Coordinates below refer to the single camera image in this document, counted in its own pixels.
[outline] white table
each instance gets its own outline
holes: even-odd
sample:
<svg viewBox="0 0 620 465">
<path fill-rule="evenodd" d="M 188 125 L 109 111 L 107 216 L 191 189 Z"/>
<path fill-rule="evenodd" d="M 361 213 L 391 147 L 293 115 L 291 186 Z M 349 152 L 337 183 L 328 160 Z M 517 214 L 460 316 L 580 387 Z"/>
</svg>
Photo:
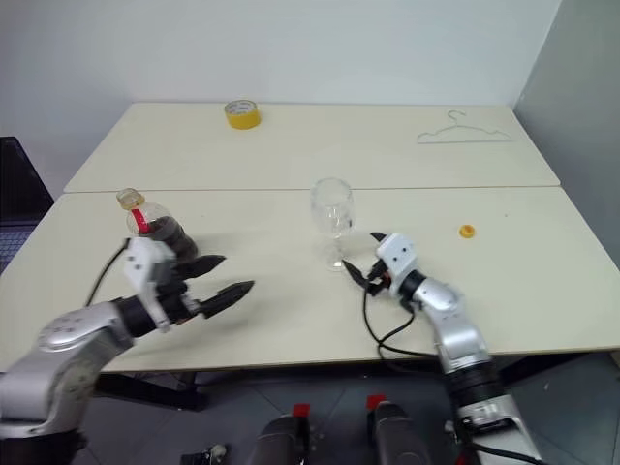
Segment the white table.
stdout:
<svg viewBox="0 0 620 465">
<path fill-rule="evenodd" d="M 401 231 L 424 273 L 465 294 L 493 354 L 620 346 L 620 273 L 558 187 L 355 191 L 351 260 L 369 265 L 370 231 Z M 234 281 L 256 286 L 226 312 L 152 333 L 107 371 L 155 371 L 375 359 L 362 325 L 361 290 L 328 271 L 307 191 L 151 192 L 203 253 L 229 257 L 191 292 L 207 297 Z M 478 233 L 464 239 L 464 224 Z M 0 276 L 0 371 L 39 329 L 80 308 L 101 267 L 127 234 L 113 193 L 61 197 Z M 98 295 L 129 295 L 120 266 Z M 386 296 L 372 299 L 373 326 L 407 319 Z M 433 352 L 424 318 L 394 345 Z"/>
<path fill-rule="evenodd" d="M 223 107 L 130 106 L 65 191 L 309 189 L 327 176 L 357 189 L 559 184 L 508 107 L 260 105 L 247 131 Z M 512 141 L 418 144 L 452 109 Z"/>
</svg>

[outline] yellow tape roll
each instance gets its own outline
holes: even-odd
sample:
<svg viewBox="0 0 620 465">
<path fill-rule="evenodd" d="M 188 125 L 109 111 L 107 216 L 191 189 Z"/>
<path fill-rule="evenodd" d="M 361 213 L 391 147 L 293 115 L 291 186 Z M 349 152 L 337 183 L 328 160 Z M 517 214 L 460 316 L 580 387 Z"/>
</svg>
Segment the yellow tape roll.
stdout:
<svg viewBox="0 0 620 465">
<path fill-rule="evenodd" d="M 229 124 L 235 129 L 250 129 L 261 122 L 259 108 L 251 100 L 235 100 L 224 107 Z"/>
</svg>

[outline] black cable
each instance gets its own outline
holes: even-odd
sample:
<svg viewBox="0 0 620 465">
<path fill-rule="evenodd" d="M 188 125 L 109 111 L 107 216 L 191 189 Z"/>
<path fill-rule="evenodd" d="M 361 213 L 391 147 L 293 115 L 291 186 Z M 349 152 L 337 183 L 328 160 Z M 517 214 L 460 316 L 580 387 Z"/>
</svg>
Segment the black cable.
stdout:
<svg viewBox="0 0 620 465">
<path fill-rule="evenodd" d="M 503 449 L 488 448 L 487 446 L 483 446 L 482 444 L 476 444 L 476 443 L 469 443 L 467 446 L 473 450 L 477 450 L 479 452 L 484 452 L 484 453 L 489 453 L 491 455 L 497 455 L 498 457 L 511 458 L 513 460 L 521 460 L 522 462 L 531 463 L 532 465 L 547 465 L 546 462 L 539 460 L 538 458 L 534 458 L 530 455 L 525 455 L 524 453 L 511 452 L 509 450 L 503 450 Z"/>
<path fill-rule="evenodd" d="M 108 260 L 108 263 L 106 263 L 106 266 L 104 266 L 104 269 L 101 270 L 101 273 L 99 274 L 97 281 L 95 281 L 95 285 L 93 286 L 93 289 L 90 292 L 90 295 L 86 299 L 86 303 L 84 304 L 84 307 L 87 307 L 88 305 L 93 303 L 93 299 L 95 298 L 95 294 L 99 290 L 99 286 L 101 286 L 101 282 L 104 280 L 104 277 L 106 277 L 106 274 L 108 274 L 109 268 L 114 264 L 114 262 L 116 262 L 118 257 L 120 257 L 120 254 L 122 254 L 123 251 L 127 249 L 127 246 L 129 245 L 129 240 L 130 240 L 129 238 L 125 239 L 120 249 L 116 251 L 116 253 Z"/>
<path fill-rule="evenodd" d="M 396 329 L 393 329 L 388 334 L 386 334 L 384 337 L 379 338 L 379 336 L 377 336 L 375 331 L 373 331 L 372 327 L 370 326 L 370 322 L 368 321 L 368 306 L 367 306 L 367 302 L 368 302 L 368 287 L 369 286 L 370 286 L 370 281 L 366 280 L 366 283 L 364 285 L 363 298 L 362 298 L 362 302 L 361 302 L 361 311 L 362 311 L 362 316 L 363 316 L 363 319 L 364 319 L 364 324 L 366 326 L 366 329 L 368 330 L 368 333 L 370 334 L 370 336 L 377 343 L 377 352 L 379 353 L 379 357 L 381 358 L 381 360 L 388 361 L 388 359 L 385 358 L 383 353 L 381 352 L 381 349 L 385 349 L 385 350 L 390 351 L 390 352 L 395 352 L 397 354 L 402 354 L 402 355 L 411 356 L 411 357 L 424 357 L 424 358 L 434 357 L 434 356 L 432 356 L 430 354 L 425 354 L 425 353 L 422 353 L 422 352 L 405 351 L 403 349 L 398 349 L 396 347 L 392 347 L 392 346 L 389 346 L 388 344 L 386 344 L 386 341 L 390 337 L 392 337 L 392 336 L 396 335 L 397 333 L 399 333 L 400 331 L 404 330 L 406 327 L 408 327 L 414 321 L 414 316 L 413 315 L 412 315 L 412 318 L 409 319 L 405 324 L 397 327 Z"/>
</svg>

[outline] table leg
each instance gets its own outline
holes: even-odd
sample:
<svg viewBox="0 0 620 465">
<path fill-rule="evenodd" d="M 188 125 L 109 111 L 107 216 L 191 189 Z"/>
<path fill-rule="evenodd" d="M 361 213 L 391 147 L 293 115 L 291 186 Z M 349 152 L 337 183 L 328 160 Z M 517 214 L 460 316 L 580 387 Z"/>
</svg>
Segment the table leg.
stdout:
<svg viewBox="0 0 620 465">
<path fill-rule="evenodd" d="M 206 396 L 194 390 L 174 390 L 113 373 L 99 377 L 95 395 L 194 412 L 206 407 Z"/>
</svg>

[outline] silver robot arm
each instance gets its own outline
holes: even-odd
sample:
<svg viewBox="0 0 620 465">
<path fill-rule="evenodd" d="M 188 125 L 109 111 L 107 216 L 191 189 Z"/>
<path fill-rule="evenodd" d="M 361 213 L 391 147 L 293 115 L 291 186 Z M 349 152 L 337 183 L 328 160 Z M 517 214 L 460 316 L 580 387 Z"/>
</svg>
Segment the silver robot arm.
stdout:
<svg viewBox="0 0 620 465">
<path fill-rule="evenodd" d="M 163 242 L 134 238 L 125 274 L 137 295 L 91 305 L 49 323 L 29 354 L 0 378 L 0 463 L 67 464 L 83 443 L 78 427 L 103 367 L 135 339 L 243 298 L 252 281 L 228 286 L 209 300 L 186 295 L 184 280 L 225 258 L 206 256 L 177 265 Z"/>
<path fill-rule="evenodd" d="M 471 322 L 462 296 L 419 272 L 416 249 L 405 235 L 386 236 L 377 257 L 389 275 L 389 293 L 401 302 L 421 304 L 435 332 L 439 360 L 459 422 L 461 438 L 484 465 L 522 463 L 485 448 L 516 452 L 541 460 L 512 396 L 504 390 L 479 329 Z"/>
</svg>

